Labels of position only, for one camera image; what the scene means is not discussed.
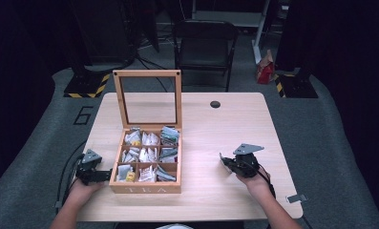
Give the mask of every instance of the forearm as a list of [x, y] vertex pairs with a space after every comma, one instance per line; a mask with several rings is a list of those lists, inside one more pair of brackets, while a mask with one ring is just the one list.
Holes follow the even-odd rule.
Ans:
[[269, 224], [273, 229], [302, 228], [271, 195], [258, 198], [257, 201], [263, 207]]
[[74, 229], [76, 228], [76, 217], [79, 209], [71, 204], [64, 204], [55, 217], [51, 229]]

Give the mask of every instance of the yellow black hazard tape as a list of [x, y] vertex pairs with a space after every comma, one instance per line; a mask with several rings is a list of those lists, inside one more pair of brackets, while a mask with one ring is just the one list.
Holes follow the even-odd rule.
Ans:
[[[285, 74], [285, 76], [294, 76], [294, 74]], [[279, 96], [286, 97], [286, 94], [284, 93], [284, 87], [281, 83], [280, 77], [277, 74], [275, 74], [273, 78], [275, 79], [276, 89], [278, 89]]]
[[100, 97], [103, 90], [105, 90], [106, 83], [109, 80], [110, 75], [106, 74], [103, 76], [102, 81], [100, 82], [99, 87], [97, 88], [96, 92], [91, 94], [78, 94], [78, 93], [64, 93], [64, 97], [73, 97], [73, 98], [82, 98], [82, 97]]

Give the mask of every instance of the tea bag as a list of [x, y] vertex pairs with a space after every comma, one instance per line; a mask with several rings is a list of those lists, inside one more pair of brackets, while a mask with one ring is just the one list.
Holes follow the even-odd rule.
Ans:
[[175, 158], [178, 156], [177, 148], [162, 148], [159, 155], [159, 161], [161, 162], [175, 162]]
[[141, 134], [139, 130], [132, 132], [124, 137], [126, 145], [141, 145]]
[[174, 128], [164, 126], [162, 127], [160, 138], [162, 145], [178, 145], [179, 131]]
[[150, 167], [145, 169], [139, 169], [139, 182], [143, 181], [155, 181], [155, 173], [153, 171], [153, 165], [150, 165]]
[[148, 148], [147, 153], [148, 153], [147, 156], [148, 156], [149, 161], [157, 162], [157, 153], [158, 153], [157, 148], [155, 148], [154, 151], [151, 148]]
[[122, 162], [133, 162], [133, 161], [136, 161], [136, 158], [134, 156], [132, 156], [131, 154], [129, 154], [129, 152], [127, 152], [126, 150], [123, 151], [122, 153], [122, 159], [121, 159]]
[[140, 150], [138, 159], [140, 162], [150, 162], [150, 160], [148, 159], [147, 150], [145, 148], [142, 148]]
[[156, 171], [157, 173], [157, 179], [159, 181], [176, 181], [177, 178], [169, 175], [165, 170], [163, 170], [160, 166], [158, 166], [158, 169]]
[[126, 181], [127, 173], [133, 168], [130, 165], [119, 165], [117, 169], [117, 181]]
[[150, 133], [142, 135], [142, 144], [143, 145], [158, 145], [159, 144], [159, 138], [156, 134]]
[[139, 153], [139, 148], [132, 147], [129, 150], [129, 154], [131, 154], [132, 156], [138, 156], [138, 153]]
[[127, 172], [126, 182], [134, 182], [136, 177], [136, 173], [133, 171], [133, 167], [130, 167], [130, 171]]

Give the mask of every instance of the wrapped packet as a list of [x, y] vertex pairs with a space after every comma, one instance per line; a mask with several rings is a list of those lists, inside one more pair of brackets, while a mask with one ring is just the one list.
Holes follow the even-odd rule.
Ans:
[[274, 72], [272, 52], [267, 50], [266, 56], [258, 63], [257, 82], [259, 84], [268, 84], [271, 81]]
[[117, 169], [117, 181], [126, 181], [127, 173], [131, 171], [133, 168], [130, 165], [119, 165]]
[[165, 170], [163, 170], [160, 166], [158, 166], [157, 171], [157, 179], [159, 181], [176, 181], [177, 178], [169, 175]]
[[127, 172], [126, 182], [134, 182], [136, 177], [136, 173], [133, 171], [133, 167], [130, 167], [130, 171]]
[[126, 135], [124, 137], [124, 141], [126, 142], [126, 145], [141, 145], [141, 134], [139, 130], [134, 131], [129, 135]]
[[151, 148], [148, 148], [147, 156], [148, 156], [149, 161], [157, 162], [157, 154], [158, 154], [157, 148], [155, 148], [154, 150], [152, 150]]
[[164, 126], [162, 127], [160, 138], [162, 145], [178, 145], [179, 131], [174, 128]]
[[128, 152], [126, 150], [123, 151], [121, 161], [126, 163], [138, 161], [138, 156], [139, 148], [132, 147]]
[[153, 171], [153, 165], [145, 169], [139, 169], [139, 182], [154, 182], [156, 177], [155, 171]]
[[162, 148], [159, 155], [159, 161], [161, 162], [175, 162], [175, 158], [178, 156], [177, 148]]
[[140, 162], [149, 162], [150, 160], [148, 159], [148, 153], [145, 148], [142, 148], [139, 152], [138, 160]]
[[159, 137], [154, 133], [150, 133], [148, 135], [143, 133], [141, 143], [143, 145], [158, 145]]

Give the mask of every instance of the cable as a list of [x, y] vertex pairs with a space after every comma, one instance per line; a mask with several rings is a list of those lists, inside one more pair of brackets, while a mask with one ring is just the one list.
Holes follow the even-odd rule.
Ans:
[[302, 218], [305, 220], [305, 224], [307, 224], [308, 228], [313, 229], [313, 227], [310, 225], [310, 223], [307, 221], [307, 218], [305, 215], [302, 215]]
[[64, 205], [65, 203], [65, 200], [67, 200], [68, 198], [68, 194], [70, 193], [70, 189], [71, 189], [71, 180], [74, 176], [74, 168], [75, 168], [75, 165], [77, 164], [78, 161], [80, 161], [82, 158], [84, 157], [84, 155], [80, 155], [76, 158], [76, 160], [74, 161], [73, 165], [71, 166], [70, 168], [70, 172], [68, 173], [68, 179], [67, 179], [67, 184], [65, 186], [65, 190], [64, 190], [64, 195], [63, 195], [63, 199], [62, 199], [62, 204]]
[[276, 198], [275, 188], [273, 187], [273, 184], [270, 182], [270, 176], [268, 172], [265, 170], [265, 168], [260, 163], [258, 163], [259, 167], [262, 168], [264, 172], [266, 172], [267, 177], [260, 172], [260, 169], [255, 169], [252, 165], [250, 165], [249, 163], [245, 161], [243, 161], [242, 163], [246, 164], [249, 168], [252, 168], [257, 174], [263, 177], [263, 179], [266, 181], [266, 183], [269, 186], [270, 193], [272, 194], [274, 198]]
[[139, 56], [139, 58], [140, 58], [141, 60], [145, 61], [146, 63], [152, 65], [152, 66], [155, 66], [155, 67], [157, 67], [157, 68], [159, 68], [159, 69], [162, 69], [162, 70], [167, 70], [166, 68], [164, 68], [164, 67], [162, 67], [162, 66], [160, 66], [160, 65], [158, 65], [158, 64], [156, 64], [156, 63], [154, 63], [154, 62], [152, 62], [152, 61], [150, 61], [150, 60], [147, 59], [147, 58], [144, 58], [144, 57], [141, 57], [141, 56]]
[[179, 0], [180, 11], [182, 12], [183, 20], [186, 20], [185, 13], [183, 13], [182, 2]]
[[70, 162], [71, 158], [72, 158], [73, 155], [76, 153], [76, 151], [78, 151], [78, 149], [79, 149], [83, 144], [85, 144], [86, 142], [87, 142], [87, 140], [82, 141], [82, 142], [78, 145], [78, 147], [76, 147], [76, 148], [74, 149], [73, 153], [70, 155], [70, 157], [68, 157], [68, 159], [67, 159], [67, 161], [66, 161], [66, 163], [65, 163], [65, 165], [64, 165], [64, 167], [63, 167], [63, 170], [62, 170], [62, 172], [61, 172], [61, 177], [60, 177], [60, 180], [59, 180], [59, 182], [58, 182], [57, 199], [56, 199], [55, 206], [54, 206], [54, 207], [55, 207], [55, 213], [56, 213], [56, 214], [58, 213], [58, 205], [57, 205], [57, 204], [58, 204], [59, 201], [60, 201], [61, 184], [62, 184], [62, 179], [63, 179], [63, 177], [64, 177], [65, 169], [67, 168], [68, 163]]
[[[143, 61], [145, 61], [145, 62], [147, 62], [147, 63], [150, 62], [149, 64], [153, 64], [153, 65], [158, 66], [157, 64], [152, 63], [151, 61], [149, 61], [149, 60], [147, 60], [147, 59], [143, 59], [143, 58], [141, 58], [141, 57], [139, 56], [139, 54], [137, 55], [136, 59], [137, 59], [139, 62], [141, 62], [141, 64], [142, 64], [146, 69], [148, 69], [148, 70], [149, 70], [150, 68], [148, 68], [148, 66], [145, 65]], [[156, 79], [157, 79], [157, 81], [159, 82], [159, 84], [161, 85], [162, 89], [163, 89], [166, 93], [168, 93], [168, 90], [165, 88], [165, 86], [163, 85], [163, 83], [161, 82], [161, 80], [160, 80], [158, 77], [156, 77]]]
[[[169, 38], [172, 38], [172, 33], [169, 33], [169, 34], [166, 34], [166, 35], [160, 35], [158, 37], [158, 41], [167, 41], [169, 43], [171, 43], [171, 41], [169, 41], [168, 39]], [[148, 38], [145, 38], [143, 37], [140, 41], [140, 44], [138, 46], [138, 50], [142, 50], [143, 48], [147, 48], [147, 47], [151, 47], [152, 44], [150, 43], [150, 41], [148, 40]]]
[[[173, 45], [171, 43], [171, 41], [168, 41], [168, 42], [162, 42], [162, 43], [158, 43], [159, 45]], [[144, 50], [144, 49], [147, 49], [147, 48], [150, 48], [152, 47], [152, 45], [146, 45], [146, 46], [141, 46], [140, 48], [138, 48], [139, 50]]]

